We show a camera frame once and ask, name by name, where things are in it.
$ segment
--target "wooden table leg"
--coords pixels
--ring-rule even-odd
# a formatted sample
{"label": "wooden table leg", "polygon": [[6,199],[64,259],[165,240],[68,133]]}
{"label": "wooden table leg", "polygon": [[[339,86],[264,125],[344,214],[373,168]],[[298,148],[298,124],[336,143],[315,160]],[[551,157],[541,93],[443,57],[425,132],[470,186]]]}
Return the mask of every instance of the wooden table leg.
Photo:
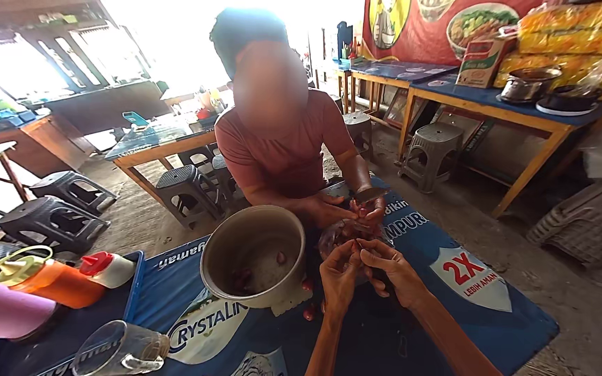
{"label": "wooden table leg", "polygon": [[340,92],[342,91],[342,76],[339,73],[339,97],[342,98],[342,95],[340,95]]}
{"label": "wooden table leg", "polygon": [[382,98],[383,91],[385,91],[385,85],[378,84],[378,94],[375,97],[375,114],[380,112],[380,98]]}
{"label": "wooden table leg", "polygon": [[169,160],[168,160],[168,159],[166,159],[166,158],[159,158],[158,160],[159,160],[160,162],[162,162],[162,165],[163,165],[164,167],[166,167],[166,169],[167,169],[168,171],[171,171],[171,170],[173,170],[173,166],[171,165],[171,162],[169,162]]}
{"label": "wooden table leg", "polygon": [[350,112],[350,107],[348,106],[348,92],[347,92],[347,74],[343,73],[345,75],[345,77],[343,77],[343,91],[345,92],[345,101],[343,102],[343,109],[345,110],[345,113],[348,114]]}
{"label": "wooden table leg", "polygon": [[401,126],[401,135],[399,136],[399,153],[398,158],[403,158],[403,147],[406,145],[406,135],[412,123],[413,105],[415,103],[415,90],[408,89],[408,97],[406,98],[406,111],[403,114],[403,124]]}
{"label": "wooden table leg", "polygon": [[350,93],[350,102],[352,102],[352,112],[356,111],[356,102],[355,102],[355,86],[356,86],[356,78],[354,76],[350,77],[352,79],[352,92]]}
{"label": "wooden table leg", "polygon": [[141,175],[141,173],[136,170],[135,167],[123,167],[118,160],[113,160],[115,166],[120,167],[123,173],[127,174],[131,180],[133,180],[136,184],[138,184],[144,191],[146,191],[153,199],[157,200],[162,206],[164,206],[164,201],[162,198],[157,195],[157,188],[145,178],[145,176]]}
{"label": "wooden table leg", "polygon": [[375,82],[373,81],[367,81],[368,85],[369,85],[369,113],[373,112],[373,93],[375,91]]}
{"label": "wooden table leg", "polygon": [[528,166],[524,169],[524,171],[519,175],[514,184],[510,187],[510,190],[506,193],[496,209],[492,211],[492,217],[498,218],[503,212],[508,208],[508,206],[512,203],[515,197],[522,192],[522,189],[529,183],[531,178],[536,175],[540,167],[545,164],[547,158],[549,158],[556,148],[566,139],[566,137],[572,132],[573,127],[570,125],[565,126],[564,129],[559,131],[555,131],[550,134],[549,138],[542,145],[542,149],[531,162],[528,163]]}
{"label": "wooden table leg", "polygon": [[8,159],[8,156],[6,155],[6,152],[3,152],[1,154],[0,161],[1,161],[1,165],[4,167],[4,170],[6,170],[6,174],[9,175],[9,178],[11,179],[11,183],[15,187],[17,194],[22,199],[22,202],[29,201],[30,198],[29,198],[29,195],[27,194],[27,192],[25,191],[25,187],[22,186],[20,181],[17,179],[17,175],[15,175],[15,173],[11,169],[11,164],[9,163],[9,159]]}

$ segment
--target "cardboard box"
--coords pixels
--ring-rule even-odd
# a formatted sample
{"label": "cardboard box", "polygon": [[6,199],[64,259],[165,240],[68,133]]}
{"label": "cardboard box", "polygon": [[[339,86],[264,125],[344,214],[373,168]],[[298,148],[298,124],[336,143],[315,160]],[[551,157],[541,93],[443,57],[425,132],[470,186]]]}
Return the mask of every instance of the cardboard box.
{"label": "cardboard box", "polygon": [[457,85],[491,87],[503,57],[514,49],[516,42],[516,36],[490,36],[469,42],[459,67]]}

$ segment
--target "cooking pot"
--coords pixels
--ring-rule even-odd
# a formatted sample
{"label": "cooking pot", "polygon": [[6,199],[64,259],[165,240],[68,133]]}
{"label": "cooking pot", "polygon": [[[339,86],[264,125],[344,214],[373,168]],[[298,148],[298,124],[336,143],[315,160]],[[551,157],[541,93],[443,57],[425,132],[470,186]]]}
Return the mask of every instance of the cooking pot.
{"label": "cooking pot", "polygon": [[542,98],[559,76],[561,70],[555,67],[513,70],[501,92],[501,99],[515,103],[533,102]]}
{"label": "cooking pot", "polygon": [[[250,308],[267,308],[287,299],[301,285],[306,271],[306,235],[289,210],[273,205],[243,209],[227,218],[208,239],[201,254],[201,279],[218,298]],[[279,264],[279,252],[286,261]],[[249,269],[245,295],[235,275]]]}

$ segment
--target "person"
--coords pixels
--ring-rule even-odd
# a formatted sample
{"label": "person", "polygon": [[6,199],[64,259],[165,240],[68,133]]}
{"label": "person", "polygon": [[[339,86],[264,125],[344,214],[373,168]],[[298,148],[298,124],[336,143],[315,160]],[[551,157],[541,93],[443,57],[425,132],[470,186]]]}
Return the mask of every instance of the person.
{"label": "person", "polygon": [[[353,251],[355,242],[360,252]],[[369,250],[375,250],[381,257]],[[352,301],[360,267],[364,268],[366,276],[382,297],[389,296],[389,293],[385,291],[382,281],[373,278],[372,268],[387,273],[399,303],[413,312],[457,376],[501,375],[466,336],[443,304],[430,293],[401,252],[379,240],[357,239],[336,247],[320,265],[325,313],[306,376],[333,375],[342,320]]]}
{"label": "person", "polygon": [[227,8],[210,38],[231,79],[235,103],[215,124],[217,146],[247,201],[284,207],[318,227],[341,219],[379,224],[384,199],[360,218],[335,206],[343,197],[319,192],[326,186],[322,143],[353,191],[370,188],[371,177],[336,104],[327,93],[308,88],[282,21],[261,9]]}

